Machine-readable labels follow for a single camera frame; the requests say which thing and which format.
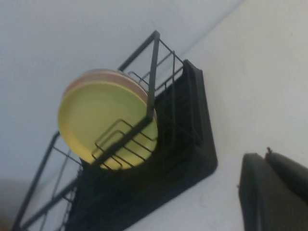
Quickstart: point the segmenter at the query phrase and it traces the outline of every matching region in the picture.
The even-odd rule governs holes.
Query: metal wire
[[[148,88],[148,107],[147,107],[147,113],[146,117],[139,122],[137,126],[132,126],[129,122],[123,120],[123,119],[118,119],[112,124],[106,131],[104,131],[98,138],[97,140],[94,141],[95,144],[95,149],[92,152],[92,157],[94,159],[93,164],[89,167],[89,169],[84,169],[84,172],[78,175],[77,179],[72,181],[70,184],[68,184],[61,192],[59,192],[56,195],[57,187],[60,181],[60,178],[63,173],[63,169],[66,165],[66,162],[68,160],[72,160],[78,165],[81,166],[81,164],[72,158],[69,154],[61,151],[60,149],[56,148],[54,143],[55,140],[59,137],[59,133],[57,133],[57,136],[55,136],[51,142],[50,148],[47,149],[46,156],[44,158],[44,161],[36,175],[36,178],[34,180],[34,184],[31,187],[31,191],[29,191],[27,198],[23,204],[23,207],[21,208],[19,214],[18,214],[18,219],[15,221],[13,231],[18,231],[21,229],[26,230],[29,226],[33,224],[38,218],[41,216],[44,216],[43,223],[41,225],[40,231],[43,230],[44,224],[46,221],[46,217],[48,214],[49,209],[52,208],[59,200],[65,199],[68,202],[68,206],[66,208],[65,212],[65,217],[62,221],[61,226],[57,229],[58,231],[62,230],[65,228],[65,225],[68,221],[67,216],[69,214],[69,210],[71,208],[71,203],[72,199],[67,198],[66,195],[68,193],[72,193],[74,190],[77,190],[78,184],[86,182],[86,179],[89,179],[92,176],[92,171],[94,169],[99,168],[100,165],[105,166],[108,170],[112,170],[106,163],[108,159],[114,160],[118,165],[119,169],[123,168],[123,164],[121,163],[124,162],[130,167],[134,168],[134,165],[131,164],[128,160],[124,159],[123,157],[117,155],[117,151],[120,150],[121,148],[126,149],[128,152],[132,153],[139,159],[141,159],[143,162],[145,162],[145,158],[143,158],[139,153],[136,153],[134,150],[131,150],[126,146],[126,144],[129,141],[134,142],[137,144],[139,147],[142,149],[152,152],[149,150],[147,147],[142,145],[140,142],[134,139],[134,137],[137,134],[141,134],[144,138],[150,140],[150,141],[157,141],[159,143],[159,148],[162,153],[167,152],[167,150],[170,150],[170,148],[173,147],[175,144],[176,137],[178,134],[181,136],[189,137],[190,139],[195,138],[195,130],[194,130],[194,121],[193,121],[193,109],[192,109],[192,97],[191,97],[191,82],[189,75],[187,75],[187,84],[188,84],[188,91],[190,98],[189,98],[189,103],[188,104],[179,104],[177,101],[180,99],[180,91],[176,90],[176,80],[175,76],[183,70],[183,61],[175,54],[174,51],[172,51],[160,38],[159,38],[159,33],[155,31],[152,35],[147,38],[147,40],[119,67],[119,70],[124,71],[130,63],[139,56],[139,54],[152,42],[154,41],[154,51],[153,51],[153,58],[152,58],[152,63],[151,63],[151,70],[147,72],[145,75],[142,77],[135,73],[134,71],[129,71],[129,75],[134,75],[139,79],[139,83],[143,82],[145,83],[149,88]],[[163,57],[159,62],[157,61],[157,56],[158,56],[158,44],[161,43],[164,47],[166,47],[169,50],[169,53]],[[162,84],[160,84],[158,87],[155,86],[155,75],[156,75],[156,68],[161,65],[163,62],[165,62],[170,56],[172,56],[172,75],[168,77]],[[180,68],[175,70],[175,62],[178,61],[182,64]],[[155,92],[158,92],[162,90],[163,92],[160,93],[158,96],[159,97],[165,97],[169,99],[169,102],[171,102],[171,106],[168,106],[167,100],[162,100],[162,103],[157,106],[157,111],[159,109],[159,113],[157,114],[158,120],[159,120],[159,126],[160,130],[162,131],[158,137],[148,137],[145,135],[142,130],[153,120],[153,114],[154,114],[154,101],[155,101]],[[181,123],[185,119],[185,116],[187,116],[187,113],[183,114],[184,117],[181,117],[181,115],[177,115],[177,113],[182,110],[181,107],[189,107],[187,112],[189,113],[189,129],[185,128]],[[129,127],[129,132],[124,132],[121,130],[115,130],[115,127],[119,123],[124,123]],[[117,142],[112,144],[108,149],[104,150],[102,146],[106,144],[108,141],[110,141],[115,135],[121,134],[122,138]],[[45,167],[46,161],[50,155],[51,149],[55,149],[58,153],[61,153],[65,155],[65,161],[63,164],[63,167],[60,171],[60,176],[59,179],[55,185],[55,188],[52,193],[51,200],[42,208],[40,209],[33,217],[31,217],[28,221],[25,222],[23,226],[20,226],[20,221],[21,218],[24,215],[24,212],[26,210],[26,207],[31,199],[31,196],[33,195],[33,190],[36,187],[37,181],[39,180],[39,177]]]

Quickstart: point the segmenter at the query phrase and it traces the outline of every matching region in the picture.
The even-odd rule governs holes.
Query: stack of plates
[[[59,131],[82,160],[92,163],[102,150],[120,140],[131,126],[146,115],[147,92],[134,80],[118,71],[95,70],[73,81],[65,90],[58,112]],[[126,144],[102,168],[112,170],[137,166],[150,157],[156,147],[157,116],[134,141]]]

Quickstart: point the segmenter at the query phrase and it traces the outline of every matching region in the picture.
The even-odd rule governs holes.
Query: yellow plate
[[[81,159],[92,163],[102,152],[96,151],[95,141],[118,119],[123,119],[132,126],[136,125],[146,114],[146,103],[133,91],[122,85],[110,81],[92,81],[70,90],[62,99],[58,112],[58,126],[61,136],[71,150]],[[111,129],[98,145],[106,150],[112,143],[123,137],[117,130],[127,133],[130,126],[123,122]],[[152,138],[150,140],[141,134],[134,137],[149,151],[130,141],[126,147],[144,159],[150,157],[156,147],[155,138],[158,135],[157,123],[154,119],[143,131],[143,134]],[[127,149],[120,149],[116,155],[134,166],[143,160]],[[130,168],[125,161],[118,157],[109,158],[105,164],[111,169]]]

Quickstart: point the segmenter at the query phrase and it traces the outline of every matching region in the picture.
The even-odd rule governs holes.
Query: dish rack
[[[147,109],[144,115],[144,118],[139,121],[136,125],[132,126],[127,121],[123,119],[119,119],[114,122],[114,124],[106,131],[102,131],[102,134],[95,143],[96,149],[93,150],[93,158],[94,161],[92,164],[88,164],[82,160],[76,160],[70,154],[70,152],[66,153],[62,150],[58,149],[55,144],[57,140],[60,138],[60,133],[57,131],[51,139],[51,142],[47,148],[47,151],[43,157],[43,160],[40,163],[40,166],[36,172],[36,175],[30,185],[30,188],[26,194],[26,197],[21,205],[21,208],[17,214],[15,222],[13,224],[12,231],[28,231],[29,228],[38,220],[43,219],[42,225],[39,230],[44,230],[44,223],[46,217],[48,215],[48,211],[54,207],[61,200],[67,201],[66,213],[63,217],[63,221],[59,227],[55,229],[55,231],[65,230],[70,224],[70,215],[73,214],[74,206],[73,201],[75,195],[78,193],[78,190],[82,187],[88,187],[91,184],[94,184],[94,180],[99,180],[101,182],[112,182],[112,180],[118,176],[121,176],[120,181],[116,181],[112,187],[117,187],[117,185],[122,182],[129,182],[129,179],[132,176],[142,176],[152,178],[155,177],[147,172],[147,167],[153,164],[159,164],[158,167],[163,169],[164,160],[161,158],[162,156],[166,157],[172,150],[180,149],[184,147],[188,143],[199,144],[202,140],[202,134],[196,130],[195,126],[195,118],[196,115],[193,114],[192,108],[196,102],[193,101],[193,94],[191,92],[191,78],[190,73],[191,70],[187,68],[188,61],[182,61],[173,50],[171,50],[161,39],[160,34],[157,31],[154,31],[142,45],[140,45],[132,55],[123,62],[123,64],[118,68],[119,71],[124,72],[127,68],[132,64],[132,62],[153,43],[153,52],[151,59],[151,67],[150,71],[148,71],[142,77],[138,75],[134,71],[128,71],[128,74],[137,78],[138,82],[143,86],[146,86],[146,90],[148,93],[148,102]],[[158,51],[159,45],[162,45],[168,50],[168,54],[164,56],[161,60],[158,60]],[[156,86],[156,70],[157,67],[162,63],[166,62],[168,58],[172,59],[172,73],[165,79],[161,84]],[[179,68],[175,68],[176,62],[180,63]],[[157,124],[158,124],[158,137],[150,138],[143,134],[141,131],[148,126],[154,117],[154,111],[157,113]],[[125,123],[130,126],[130,130],[127,133],[124,133],[120,130],[112,131],[113,128],[118,123]],[[107,150],[103,150],[101,146],[107,142],[112,136],[116,134],[121,134],[122,138],[118,140],[116,143],[113,143]],[[152,141],[157,140],[156,149],[153,151],[150,158],[145,160],[138,153],[133,152],[129,148],[126,147],[126,144],[129,141],[133,141],[138,144],[141,148],[147,149],[141,143],[138,143],[134,140],[134,137],[137,134],[141,134],[147,139]],[[136,155],[138,158],[142,159],[144,163],[139,166],[134,166],[129,161],[121,158],[116,154],[118,150],[121,148],[125,148],[129,152]],[[34,191],[38,185],[39,179],[45,169],[45,166],[50,158],[52,150],[56,150],[59,154],[65,155],[65,160],[63,162],[62,168],[59,172],[59,176],[57,182],[54,186],[52,197],[46,204],[36,211],[30,218],[24,221],[24,215],[26,209],[29,206],[31,198],[33,197]],[[121,163],[117,161],[117,159],[122,160],[126,164],[131,166],[131,169],[119,169],[119,170],[111,170],[111,168],[105,163],[105,161],[109,158],[115,160],[120,166]],[[62,177],[64,168],[68,161],[73,161],[78,164],[79,171],[74,180],[72,180],[69,184],[67,184],[60,192],[56,193],[59,181]],[[100,168],[100,165],[104,165],[106,169]],[[90,205],[95,205],[95,198],[92,199]],[[74,219],[80,219],[85,216],[89,216],[89,214],[74,214]]]

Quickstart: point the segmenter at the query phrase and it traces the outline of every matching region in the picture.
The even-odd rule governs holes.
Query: wire frame
[[[135,126],[132,126],[130,123],[128,123],[127,121],[123,120],[123,119],[119,119],[117,121],[114,122],[114,124],[106,131],[104,131],[100,137],[98,137],[98,139],[96,141],[93,141],[95,143],[96,149],[93,150],[92,153],[92,157],[94,159],[94,162],[87,167],[86,169],[83,169],[83,171],[79,171],[79,174],[77,175],[77,177],[72,180],[68,185],[66,185],[60,192],[56,193],[57,188],[58,188],[58,184],[60,181],[60,178],[63,174],[63,169],[65,168],[66,162],[68,160],[74,161],[77,164],[81,165],[78,161],[76,161],[74,158],[72,158],[70,156],[70,152],[69,153],[65,153],[63,151],[61,151],[60,149],[55,147],[55,143],[58,140],[58,138],[60,137],[60,133],[57,131],[50,144],[49,147],[47,148],[47,151],[43,157],[43,160],[38,168],[38,171],[30,185],[30,188],[26,194],[26,197],[21,205],[21,208],[17,214],[16,220],[13,224],[12,227],[12,231],[20,231],[20,230],[27,230],[34,222],[36,222],[39,218],[43,217],[43,222],[41,225],[40,230],[43,230],[44,228],[44,224],[46,221],[46,217],[48,215],[48,211],[54,207],[60,200],[67,200],[68,201],[68,206],[66,208],[66,213],[63,219],[63,222],[61,224],[61,226],[59,228],[57,228],[57,231],[60,231],[62,229],[65,228],[65,223],[68,219],[69,216],[69,211],[71,208],[71,203],[73,201],[74,198],[74,194],[76,192],[76,189],[78,188],[79,185],[82,185],[83,183],[87,182],[89,179],[91,179],[91,175],[94,171],[94,169],[99,169],[100,165],[104,165],[107,169],[111,169],[105,162],[106,160],[108,160],[109,158],[112,158],[113,160],[115,160],[118,164],[119,164],[119,169],[121,169],[122,164],[120,161],[117,161],[117,158],[122,160],[123,162],[127,163],[128,165],[130,165],[132,168],[134,168],[134,165],[132,165],[129,161],[121,158],[120,156],[118,156],[116,154],[116,152],[118,150],[120,150],[121,148],[125,148],[127,151],[131,152],[132,154],[134,154],[135,156],[137,156],[138,158],[140,158],[142,161],[145,161],[145,159],[140,156],[138,153],[133,152],[132,150],[130,150],[126,144],[129,141],[133,141],[135,142],[137,145],[139,145],[141,148],[143,149],[147,149],[146,147],[144,147],[141,143],[137,142],[134,137],[137,134],[141,134],[143,135],[145,138],[151,140],[151,141],[155,141],[158,140],[159,137],[154,137],[154,138],[150,138],[147,137],[145,134],[143,134],[141,131],[148,126],[151,121],[153,120],[153,115],[154,115],[154,107],[155,107],[155,94],[157,92],[160,92],[160,95],[166,95],[167,91],[170,91],[171,93],[169,93],[169,95],[171,96],[171,105],[165,105],[164,103],[157,105],[157,108],[159,109],[160,113],[158,115],[158,117],[161,119],[161,121],[164,122],[164,125],[162,126],[162,129],[169,129],[170,132],[168,134],[168,138],[165,139],[165,136],[162,136],[160,138],[160,142],[162,143],[161,145],[163,147],[166,147],[165,150],[168,150],[168,148],[171,148],[174,143],[175,143],[175,139],[176,139],[176,130],[180,130],[182,133],[185,133],[186,136],[191,137],[192,139],[199,139],[196,136],[196,133],[194,130],[192,131],[186,131],[185,128],[183,128],[181,125],[179,125],[176,121],[176,104],[175,104],[175,76],[180,73],[180,71],[182,71],[183,66],[181,65],[180,68],[178,68],[177,70],[175,70],[175,62],[179,61],[181,64],[183,64],[183,61],[175,54],[174,51],[172,51],[161,39],[160,39],[160,34],[157,31],[154,31],[146,40],[145,42],[139,46],[136,51],[118,68],[118,70],[120,71],[124,71],[151,43],[154,43],[153,45],[153,53],[152,53],[152,61],[151,61],[151,67],[150,67],[150,71],[147,72],[144,76],[139,76],[137,73],[135,73],[134,71],[129,71],[128,74],[129,75],[133,75],[136,78],[138,78],[138,82],[139,83],[144,83],[148,86],[148,102],[147,102],[147,110],[146,110],[146,115],[145,117]],[[168,54],[163,57],[160,61],[158,61],[158,49],[159,49],[159,44],[162,44],[169,52]],[[169,76],[162,84],[160,84],[158,87],[155,87],[155,78],[156,78],[156,69],[159,65],[161,65],[168,57],[172,56],[172,75]],[[191,98],[189,99],[190,101],[190,107],[192,106],[192,100]],[[166,110],[166,108],[168,110],[171,110],[171,113],[169,113],[168,115],[166,113],[164,113],[164,111]],[[113,128],[118,124],[118,123],[125,123],[126,125],[128,125],[130,127],[129,132],[124,133],[123,131],[120,130],[114,130]],[[191,126],[193,128],[193,115],[191,115]],[[106,143],[108,140],[110,140],[112,138],[112,136],[116,135],[116,134],[121,134],[122,138],[112,144],[107,150],[102,149],[101,147],[103,146],[104,143]],[[21,220],[24,217],[24,214],[26,212],[26,209],[30,203],[30,200],[33,196],[33,193],[37,187],[38,181],[40,179],[40,176],[42,175],[42,172],[46,166],[46,163],[51,155],[51,151],[52,150],[56,150],[58,153],[65,155],[65,161],[63,163],[63,166],[60,170],[59,173],[59,177],[57,180],[57,183],[55,185],[55,188],[52,192],[52,196],[50,201],[48,201],[41,209],[39,209],[36,213],[34,213],[34,215],[32,217],[30,217],[28,220],[26,220],[25,222],[23,222],[23,224],[21,224]]]

